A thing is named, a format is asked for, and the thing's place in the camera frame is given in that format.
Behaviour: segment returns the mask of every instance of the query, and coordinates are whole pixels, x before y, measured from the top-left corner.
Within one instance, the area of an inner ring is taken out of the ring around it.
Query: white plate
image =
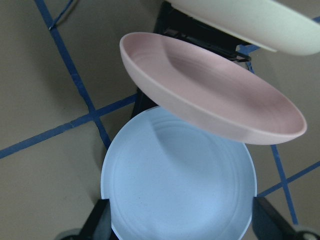
[[[248,144],[279,144],[307,124],[295,105],[258,76],[193,44],[136,32],[120,41],[132,80],[158,105],[213,134]]]
[[[237,240],[251,221],[256,174],[243,143],[161,107],[117,134],[104,159],[101,196],[120,240]]]
[[[320,26],[273,0],[168,0],[179,11],[270,51],[320,51]]]

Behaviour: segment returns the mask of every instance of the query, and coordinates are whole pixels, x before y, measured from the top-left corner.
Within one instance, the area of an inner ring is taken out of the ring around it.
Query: blue tape grid
[[[68,50],[67,50],[67,48],[66,48],[66,46],[60,36],[60,33],[58,32],[56,27],[54,27],[54,26],[52,27],[54,20],[52,19],[46,4],[44,3],[43,0],[34,0],[34,1],[37,5],[41,15],[42,15],[42,18],[43,18],[46,26],[48,27],[48,29],[50,28],[51,36],[54,39],[54,42],[58,48],[58,51],[63,59],[63,62],[65,64],[67,70],[69,71],[69,74],[72,77],[74,84],[76,85],[76,87],[78,89],[78,92],[80,93],[85,104],[88,107],[89,115],[91,115],[92,120],[94,121],[96,127],[98,128],[98,131],[99,131],[99,134],[100,134],[100,137],[103,141],[104,146],[106,148],[108,148],[111,143],[110,138],[109,138],[100,118],[96,115],[95,106],[94,106],[93,102],[91,101],[91,98],[85,88],[85,85],[78,74],[76,66],[75,66],[74,62],[72,61],[70,54],[68,53]],[[64,9],[64,12],[67,10],[68,6],[70,6],[70,2],[68,3],[66,8]]]
[[[74,84],[76,85],[78,91],[79,91],[79,94],[82,96],[83,100],[85,101],[87,107],[88,107],[88,110],[89,110],[89,113],[86,114],[86,115],[83,115],[75,120],[72,120],[71,122],[68,122],[68,123],[65,123],[63,125],[60,125],[56,128],[53,128],[51,130],[48,130],[48,131],[45,131],[41,134],[38,134],[36,136],[33,136],[31,138],[28,138],[24,141],[21,141],[17,144],[14,144],[10,147],[7,147],[3,150],[0,150],[0,159],[4,158],[4,157],[7,157],[13,153],[16,153],[22,149],[25,149],[25,148],[28,148],[30,146],[33,146],[37,143],[40,143],[42,141],[45,141],[49,138],[52,138],[54,136],[57,136],[61,133],[64,133],[65,131],[67,130],[70,130],[70,129],[73,129],[73,128],[76,128],[80,125],[83,125],[87,122],[90,122],[90,121],[94,121],[94,123],[96,124],[98,130],[99,130],[99,134],[100,134],[100,137],[104,143],[104,145],[106,146],[106,148],[109,147],[110,145],[110,139],[109,139],[109,136],[105,130],[105,128],[103,127],[102,125],[102,122],[100,120],[100,117],[105,115],[105,114],[108,114],[108,113],[111,113],[117,109],[120,109],[126,105],[129,105],[131,103],[134,103],[136,101],[136,94],[132,95],[132,96],[129,96],[123,100],[120,100],[120,101],[117,101],[117,102],[114,102],[108,106],[105,106],[105,107],[102,107],[98,110],[95,109],[94,105],[93,105],[93,102],[91,101],[91,98],[78,74],[78,71],[71,59],[71,56],[69,55],[68,53],[68,50],[58,32],[58,30],[55,28],[56,26],[56,23],[59,21],[59,19],[61,18],[61,16],[66,12],[66,10],[68,9],[68,7],[71,5],[71,3],[73,2],[73,0],[69,0],[68,4],[66,5],[66,7],[62,10],[62,12],[60,13],[60,15],[55,19],[53,20],[49,11],[48,11],[48,8],[46,6],[46,4],[44,3],[43,0],[34,0],[42,17],[43,17],[43,20],[45,22],[45,24],[47,25],[48,29],[50,30],[50,33],[51,33],[51,36],[52,38],[54,39],[55,41],[55,44],[57,45],[57,48],[59,50],[59,53],[64,61],[64,64],[66,65],[71,77],[72,77],[72,80],[74,82]],[[313,19],[314,21],[316,21],[317,23],[320,22],[320,16],[319,17],[316,17]],[[244,45],[241,45],[240,46],[240,50],[239,52],[240,53],[243,53],[243,54],[246,54],[246,55],[249,55],[249,53],[255,51],[259,49],[258,46],[255,46],[255,45],[248,45],[248,46],[244,46]],[[251,62],[247,62],[247,67],[248,67],[248,70],[251,71],[252,73],[255,73],[253,68],[252,68],[252,64]],[[291,213],[291,217],[292,217],[292,221],[294,224],[298,224],[298,219],[297,219],[297,216],[296,216],[296,213],[295,213],[295,209],[294,209],[294,205],[293,205],[293,202],[292,202],[292,199],[291,199],[291,195],[290,195],[290,191],[289,191],[289,187],[288,187],[288,183],[291,183],[295,180],[297,180],[298,178],[306,175],[307,173],[315,170],[316,168],[320,167],[320,161],[316,162],[315,164],[305,168],[304,170],[296,173],[295,175],[289,177],[289,178],[286,178],[285,176],[285,172],[284,172],[284,169],[283,169],[283,166],[282,166],[282,162],[281,162],[281,158],[280,158],[280,155],[279,155],[279,152],[278,152],[278,149],[277,149],[277,146],[276,145],[271,145],[271,149],[272,149],[272,153],[273,153],[273,156],[274,156],[274,160],[275,160],[275,163],[276,163],[276,166],[277,166],[277,170],[279,172],[279,175],[280,175],[280,179],[281,179],[281,182],[270,187],[269,189],[261,192],[258,194],[258,196],[260,197],[265,197],[267,196],[268,194],[271,194],[273,193],[274,191],[280,189],[280,188],[283,188],[284,190],[284,193],[285,193],[285,196],[286,196],[286,200],[287,200],[287,204],[288,204],[288,207],[289,207],[289,210],[290,210],[290,213]]]

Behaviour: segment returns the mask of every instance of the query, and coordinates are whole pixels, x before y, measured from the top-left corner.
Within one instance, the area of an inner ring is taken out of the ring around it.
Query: pink bowl
[[[284,143],[307,129],[281,92],[201,47],[134,32],[121,39],[120,51],[130,77],[148,97],[201,129],[257,145]]]

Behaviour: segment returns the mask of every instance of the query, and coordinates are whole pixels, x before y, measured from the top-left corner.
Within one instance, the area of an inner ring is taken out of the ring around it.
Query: plate
[[[320,26],[273,0],[169,0],[172,7],[227,34],[270,51],[320,51]]]
[[[155,107],[130,120],[104,159],[101,196],[120,240],[241,239],[256,174],[243,143]]]
[[[302,135],[306,121],[270,84],[193,44],[146,32],[120,40],[124,66],[154,102],[221,137],[256,145]]]

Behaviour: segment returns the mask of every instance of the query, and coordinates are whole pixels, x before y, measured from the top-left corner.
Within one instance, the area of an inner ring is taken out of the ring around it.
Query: light blue plate
[[[120,240],[236,240],[257,195],[243,143],[203,131],[162,107],[140,113],[104,159],[101,196]]]

